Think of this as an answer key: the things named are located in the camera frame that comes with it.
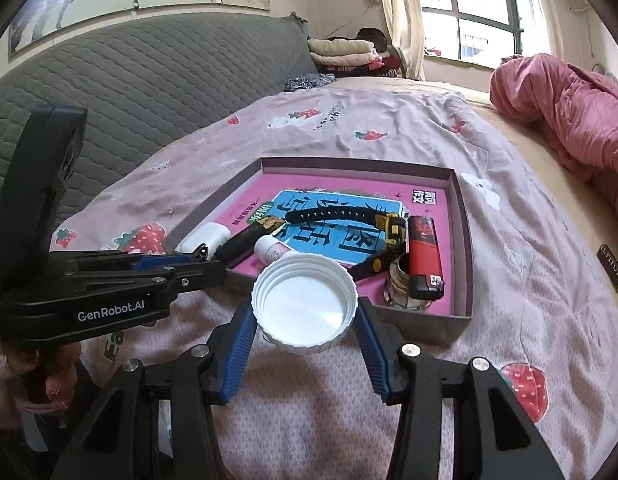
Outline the black labelled box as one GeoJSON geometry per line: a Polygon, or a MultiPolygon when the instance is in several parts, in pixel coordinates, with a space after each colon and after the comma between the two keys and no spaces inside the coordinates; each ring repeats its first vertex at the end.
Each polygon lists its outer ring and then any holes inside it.
{"type": "Polygon", "coordinates": [[[609,281],[612,283],[612,288],[618,295],[618,259],[607,244],[601,244],[600,248],[597,249],[596,255],[609,281]]]}

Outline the red crumpled duvet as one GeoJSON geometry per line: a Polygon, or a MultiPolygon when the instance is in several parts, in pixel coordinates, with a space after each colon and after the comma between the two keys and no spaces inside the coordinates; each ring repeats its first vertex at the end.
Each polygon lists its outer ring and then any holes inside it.
{"type": "Polygon", "coordinates": [[[618,223],[618,86],[540,53],[503,61],[490,79],[490,101],[503,116],[536,128],[557,160],[593,186],[618,223]]]}

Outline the grey quilted headboard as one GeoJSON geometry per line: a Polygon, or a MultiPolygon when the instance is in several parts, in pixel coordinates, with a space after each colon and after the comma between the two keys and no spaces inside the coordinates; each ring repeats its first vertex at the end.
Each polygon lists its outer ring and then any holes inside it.
{"type": "Polygon", "coordinates": [[[31,111],[88,110],[83,148],[57,221],[183,136],[315,72],[309,24],[243,13],[142,18],[91,30],[0,78],[0,192],[31,111]]]}

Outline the white pill bottle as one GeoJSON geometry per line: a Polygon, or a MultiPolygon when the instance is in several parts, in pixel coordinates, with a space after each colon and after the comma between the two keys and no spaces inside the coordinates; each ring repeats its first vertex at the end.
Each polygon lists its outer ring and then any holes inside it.
{"type": "Polygon", "coordinates": [[[269,234],[263,235],[254,244],[254,254],[265,266],[293,252],[292,248],[269,234]]]}

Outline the black faceted tube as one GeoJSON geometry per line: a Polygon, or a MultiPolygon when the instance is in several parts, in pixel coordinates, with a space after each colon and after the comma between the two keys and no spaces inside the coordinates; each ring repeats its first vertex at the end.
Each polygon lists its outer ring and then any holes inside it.
{"type": "Polygon", "coordinates": [[[275,216],[266,216],[256,220],[220,245],[213,259],[220,261],[228,269],[233,269],[254,253],[254,245],[262,236],[274,234],[284,224],[283,219],[275,216]]]}

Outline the window with dark frame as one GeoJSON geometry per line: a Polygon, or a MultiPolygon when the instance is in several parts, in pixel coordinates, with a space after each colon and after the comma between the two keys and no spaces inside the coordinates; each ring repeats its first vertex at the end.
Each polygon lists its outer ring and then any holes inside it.
{"type": "Polygon", "coordinates": [[[540,0],[420,0],[425,54],[495,68],[550,52],[540,0]]]}

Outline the white ribbed jar lid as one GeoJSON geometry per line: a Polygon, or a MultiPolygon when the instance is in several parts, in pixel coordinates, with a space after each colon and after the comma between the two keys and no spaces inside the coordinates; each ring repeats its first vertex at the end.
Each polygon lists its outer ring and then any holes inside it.
{"type": "Polygon", "coordinates": [[[271,263],[251,291],[254,317],[266,339],[295,356],[336,347],[356,316],[358,290],[338,262],[291,254],[271,263]]]}

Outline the yellow and black wristwatch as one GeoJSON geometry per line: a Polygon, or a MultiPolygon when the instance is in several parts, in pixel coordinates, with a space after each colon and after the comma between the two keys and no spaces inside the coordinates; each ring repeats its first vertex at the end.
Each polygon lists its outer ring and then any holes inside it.
{"type": "Polygon", "coordinates": [[[294,210],[285,214],[285,221],[300,228],[325,224],[330,229],[342,222],[345,232],[337,247],[365,256],[348,269],[355,282],[387,272],[390,264],[406,252],[405,218],[370,206],[335,205],[294,210]]]}

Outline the white earbuds case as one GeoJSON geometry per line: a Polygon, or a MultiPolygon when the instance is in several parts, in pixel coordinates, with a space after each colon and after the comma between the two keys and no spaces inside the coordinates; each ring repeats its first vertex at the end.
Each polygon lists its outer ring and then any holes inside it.
{"type": "Polygon", "coordinates": [[[230,229],[217,222],[200,222],[175,247],[181,254],[192,254],[200,245],[204,245],[207,258],[232,236],[230,229]]]}

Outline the cream curtain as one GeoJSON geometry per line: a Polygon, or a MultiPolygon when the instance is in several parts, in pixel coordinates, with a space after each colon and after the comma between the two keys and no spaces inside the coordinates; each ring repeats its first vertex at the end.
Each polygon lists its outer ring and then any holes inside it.
{"type": "Polygon", "coordinates": [[[424,80],[425,34],[420,0],[382,0],[392,44],[400,50],[406,78],[424,80]]]}

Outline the red and black lighter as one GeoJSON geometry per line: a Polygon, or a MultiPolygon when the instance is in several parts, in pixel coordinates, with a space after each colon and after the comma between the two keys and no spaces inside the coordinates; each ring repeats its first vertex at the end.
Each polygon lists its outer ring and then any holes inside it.
{"type": "Polygon", "coordinates": [[[411,216],[408,219],[408,255],[410,297],[430,302],[441,299],[444,279],[433,218],[411,216]]]}

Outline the stack of folded clothes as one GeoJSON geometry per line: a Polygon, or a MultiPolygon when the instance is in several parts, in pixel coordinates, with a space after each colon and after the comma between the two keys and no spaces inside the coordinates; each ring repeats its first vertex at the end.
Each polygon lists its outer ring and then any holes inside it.
{"type": "Polygon", "coordinates": [[[401,52],[377,28],[361,28],[354,38],[309,38],[311,58],[321,74],[336,78],[403,77],[401,52]]]}

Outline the brass metal fitting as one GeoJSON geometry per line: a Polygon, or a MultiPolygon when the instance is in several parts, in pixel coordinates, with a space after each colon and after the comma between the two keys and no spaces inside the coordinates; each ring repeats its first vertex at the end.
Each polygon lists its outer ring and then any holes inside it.
{"type": "Polygon", "coordinates": [[[388,307],[426,311],[431,305],[430,301],[411,298],[409,295],[410,282],[410,259],[408,254],[403,254],[394,260],[388,269],[388,278],[382,286],[382,296],[388,307]]]}

